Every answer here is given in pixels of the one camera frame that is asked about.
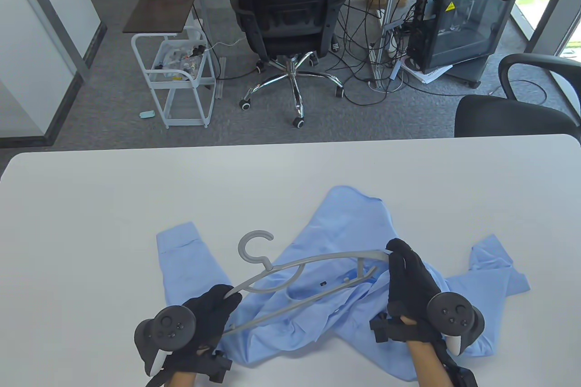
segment gray plastic hanger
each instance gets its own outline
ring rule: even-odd
[[[245,290],[247,292],[252,292],[252,293],[256,293],[256,294],[269,294],[269,293],[278,292],[279,290],[282,290],[286,287],[289,287],[289,285],[293,284],[297,279],[299,279],[301,273],[303,273],[303,270],[305,269],[305,265],[307,265],[309,263],[320,262],[322,260],[356,258],[357,259],[357,278],[351,279],[348,281],[346,280],[344,284],[342,284],[334,289],[331,289],[331,290],[328,290],[325,292],[321,292],[320,294],[315,294],[315,295],[313,295],[309,298],[306,298],[300,302],[297,302],[295,304],[291,304],[288,307],[284,307],[280,310],[277,310],[276,312],[268,314],[267,316],[260,317],[258,319],[244,323],[243,325],[239,325],[239,326],[232,325],[230,327],[230,329],[228,329],[227,331],[224,332],[224,335],[238,333],[239,331],[242,331],[244,329],[249,329],[249,328],[257,325],[258,323],[262,323],[264,321],[270,320],[273,317],[280,316],[282,314],[290,312],[291,310],[295,310],[299,307],[302,307],[302,306],[305,306],[307,304],[311,304],[312,302],[318,301],[321,298],[325,298],[325,296],[342,291],[343,289],[346,289],[348,287],[354,287],[357,284],[360,284],[360,283],[363,283],[364,281],[367,281],[377,271],[377,267],[376,266],[372,267],[369,270],[369,272],[365,274],[364,273],[364,261],[365,261],[365,259],[380,260],[383,262],[389,261],[389,255],[385,251],[369,250],[369,251],[349,251],[349,252],[336,252],[336,253],[332,253],[332,254],[321,254],[321,255],[315,255],[313,257],[307,257],[307,258],[300,259],[300,260],[295,260],[294,262],[285,263],[283,265],[272,265],[272,263],[270,262],[268,257],[265,257],[265,256],[253,257],[246,252],[246,244],[255,237],[264,237],[267,240],[274,239],[274,236],[271,233],[268,233],[268,231],[264,231],[264,230],[251,231],[251,232],[245,234],[243,236],[243,238],[240,239],[240,242],[238,242],[238,254],[240,254],[240,256],[242,257],[243,260],[245,260],[249,263],[262,263],[262,265],[264,266],[264,271],[262,271],[258,275],[255,275],[251,279],[247,279],[244,283],[237,285],[230,292],[228,292],[226,294],[226,296],[224,296],[224,298],[228,298],[228,296],[230,296],[231,294],[234,294],[236,292],[239,292],[240,290]],[[271,287],[270,289],[255,289],[254,287],[251,287],[251,284],[254,284],[256,281],[263,279],[264,277],[267,277],[267,276],[274,274],[276,272],[280,272],[284,269],[289,269],[291,267],[297,267],[297,266],[298,266],[298,269],[295,272],[295,274],[292,277],[290,277],[290,279],[288,279],[288,281],[286,281],[286,283],[281,284],[280,286]]]

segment hanger hook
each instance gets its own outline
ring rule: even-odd
[[[255,237],[264,237],[266,240],[274,240],[274,236],[272,233],[268,233],[268,231],[264,230],[255,230],[249,233],[246,233],[238,242],[238,254],[242,257],[243,260],[249,263],[262,263],[264,268],[267,271],[272,270],[272,263],[266,256],[260,257],[253,257],[246,252],[246,244]]]

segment black glove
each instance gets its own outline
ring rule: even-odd
[[[206,373],[212,376],[216,370],[220,370],[220,366],[223,366],[221,360],[226,359],[212,355],[212,351],[224,334],[228,317],[242,300],[240,293],[224,299],[232,288],[230,285],[217,284],[199,298],[191,298],[183,304],[196,317],[196,331],[187,345],[166,357],[163,370],[148,382],[148,387],[166,383],[176,372]]]
[[[386,250],[389,255],[388,313],[392,317],[405,316],[417,322],[428,320],[428,302],[440,288],[408,244],[391,239]]]
[[[427,306],[440,288],[408,244],[401,239],[392,239],[386,250],[389,255],[389,298],[388,313],[391,319],[372,321],[371,327],[377,341],[387,337],[395,341],[415,340],[436,343],[442,335],[428,320]],[[405,325],[400,316],[408,317],[417,325]]]

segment chrome chair base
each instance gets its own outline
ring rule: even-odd
[[[273,84],[273,83],[276,83],[276,82],[282,80],[283,78],[288,78],[288,80],[290,82],[290,86],[292,88],[293,97],[295,99],[295,109],[296,109],[297,115],[298,115],[293,120],[292,124],[296,128],[301,128],[303,125],[305,125],[305,110],[303,108],[303,98],[301,97],[301,94],[299,91],[299,85],[296,82],[297,76],[298,77],[326,78],[327,80],[330,80],[334,84],[336,84],[337,88],[335,90],[335,96],[338,98],[343,98],[343,95],[345,93],[345,91],[343,89],[343,84],[336,76],[331,75],[331,74],[327,74],[324,72],[298,71],[299,66],[301,66],[303,64],[303,62],[305,62],[305,60],[309,59],[309,57],[312,54],[314,54],[314,51],[310,51],[301,57],[294,56],[292,58],[288,58],[286,60],[286,66],[283,65],[282,63],[276,61],[276,60],[271,60],[270,62],[268,62],[268,64],[270,66],[274,66],[274,68],[279,69],[282,72],[282,74],[272,76],[268,80],[262,82],[261,84],[257,84],[253,88],[250,88],[248,90],[248,92],[246,93],[246,96],[244,97],[244,99],[240,101],[240,103],[239,103],[240,108],[242,110],[250,109],[251,108],[251,95],[252,94],[254,94],[255,92],[259,91],[262,88],[265,88],[265,86],[268,86],[270,84]]]

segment computer case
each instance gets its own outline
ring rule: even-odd
[[[427,73],[496,50],[514,0],[417,0],[407,54]]]

